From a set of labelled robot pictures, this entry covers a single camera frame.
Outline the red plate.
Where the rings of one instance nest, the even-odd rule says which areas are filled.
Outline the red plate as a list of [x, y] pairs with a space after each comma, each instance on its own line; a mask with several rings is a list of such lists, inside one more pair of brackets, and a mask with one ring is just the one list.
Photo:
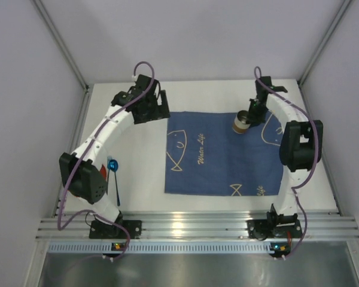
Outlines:
[[104, 180], [107, 181], [107, 169], [104, 165], [101, 165], [100, 174], [102, 175]]

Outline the brown paper cup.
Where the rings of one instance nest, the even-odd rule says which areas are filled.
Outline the brown paper cup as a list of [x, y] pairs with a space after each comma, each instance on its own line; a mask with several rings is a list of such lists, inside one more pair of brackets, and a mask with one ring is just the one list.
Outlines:
[[244, 134], [250, 128], [250, 122], [248, 121], [248, 111], [239, 111], [233, 121], [232, 129], [237, 134]]

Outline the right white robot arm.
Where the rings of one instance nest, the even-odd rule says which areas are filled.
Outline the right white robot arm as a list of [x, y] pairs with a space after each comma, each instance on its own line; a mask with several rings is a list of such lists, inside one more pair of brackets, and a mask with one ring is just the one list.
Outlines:
[[274, 86], [270, 76], [255, 77], [256, 96], [250, 100], [247, 122], [251, 127], [265, 123], [271, 112], [282, 127], [279, 158], [284, 166], [287, 185], [279, 192], [280, 200], [273, 206], [283, 215], [291, 216], [300, 205], [299, 189], [312, 178], [321, 159], [323, 123], [312, 120], [305, 110], [282, 96], [283, 86]]

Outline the blue fish placemat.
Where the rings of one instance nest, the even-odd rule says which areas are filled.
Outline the blue fish placemat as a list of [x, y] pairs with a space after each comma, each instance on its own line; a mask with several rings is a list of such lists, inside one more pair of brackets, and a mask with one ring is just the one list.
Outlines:
[[234, 113], [173, 112], [166, 138], [165, 192], [187, 196], [277, 196], [282, 127], [268, 112], [244, 134]]

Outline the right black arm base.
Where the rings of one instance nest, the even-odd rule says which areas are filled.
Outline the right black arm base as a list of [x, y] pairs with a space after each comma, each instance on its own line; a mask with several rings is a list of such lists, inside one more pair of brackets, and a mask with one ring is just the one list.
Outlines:
[[247, 221], [248, 237], [264, 241], [266, 239], [292, 239], [302, 236], [300, 221], [272, 225], [265, 219], [252, 219]]

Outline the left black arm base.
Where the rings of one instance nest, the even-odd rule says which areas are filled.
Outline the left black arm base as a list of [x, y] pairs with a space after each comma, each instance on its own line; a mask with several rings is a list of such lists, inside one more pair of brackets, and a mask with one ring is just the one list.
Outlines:
[[[141, 235], [142, 221], [124, 220], [121, 225], [128, 233], [131, 239], [137, 239]], [[127, 239], [127, 234], [114, 225], [103, 223], [97, 219], [91, 222], [90, 239]]]

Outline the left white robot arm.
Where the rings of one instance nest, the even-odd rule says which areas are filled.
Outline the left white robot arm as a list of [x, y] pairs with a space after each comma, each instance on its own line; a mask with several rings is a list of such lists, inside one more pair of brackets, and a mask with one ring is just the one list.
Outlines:
[[72, 194], [85, 205], [85, 212], [94, 213], [101, 222], [120, 224], [122, 213], [111, 201], [107, 170], [109, 151], [129, 127], [169, 118], [166, 92], [160, 82], [138, 75], [128, 91], [117, 93], [107, 113], [90, 136], [73, 152], [59, 159], [64, 195]]

